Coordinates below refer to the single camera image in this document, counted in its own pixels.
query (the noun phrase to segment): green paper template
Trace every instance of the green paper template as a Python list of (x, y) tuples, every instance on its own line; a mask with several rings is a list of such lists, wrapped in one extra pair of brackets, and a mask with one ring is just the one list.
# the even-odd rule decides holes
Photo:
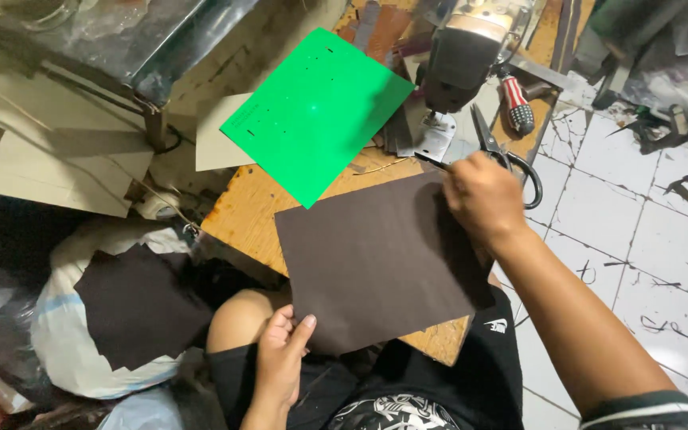
[(220, 129), (309, 209), (413, 89), (318, 28)]

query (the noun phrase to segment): white tile floor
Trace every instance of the white tile floor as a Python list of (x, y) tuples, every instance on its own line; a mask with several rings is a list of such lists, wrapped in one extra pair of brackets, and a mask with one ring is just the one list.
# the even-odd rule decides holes
[[(688, 394), (688, 203), (665, 193), (688, 174), (688, 144), (641, 155), (632, 132), (611, 134), (625, 118), (592, 112), (591, 99), (586, 90), (557, 103), (534, 165), (543, 202), (528, 222)], [(577, 428), (578, 411), (527, 309), (499, 266), (494, 272), (518, 323), (525, 428)], [(676, 330), (645, 327), (666, 321)]]

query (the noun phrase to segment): hand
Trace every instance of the hand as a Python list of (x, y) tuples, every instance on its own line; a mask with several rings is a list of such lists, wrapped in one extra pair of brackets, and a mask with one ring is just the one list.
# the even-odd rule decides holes
[(499, 239), (529, 230), (519, 181), (484, 152), (453, 163), (443, 186), (450, 212), (488, 249)]
[(296, 325), (292, 305), (275, 311), (259, 337), (252, 405), (287, 411), (299, 399), (301, 358), (310, 352), (306, 345), (316, 323), (315, 316), (308, 315)]

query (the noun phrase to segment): striped sleeve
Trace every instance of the striped sleeve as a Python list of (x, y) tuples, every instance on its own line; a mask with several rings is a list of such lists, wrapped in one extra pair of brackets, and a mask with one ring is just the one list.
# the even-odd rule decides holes
[(656, 391), (613, 399), (586, 414), (580, 430), (688, 428), (688, 397), (678, 391)]

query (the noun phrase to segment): person's left hand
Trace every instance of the person's left hand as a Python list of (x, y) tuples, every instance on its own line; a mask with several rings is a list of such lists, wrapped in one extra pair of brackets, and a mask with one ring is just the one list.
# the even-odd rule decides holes
[(259, 338), (254, 401), (287, 411), (299, 399), (301, 358), (316, 323), (308, 315), (296, 325), (292, 305), (275, 311)]

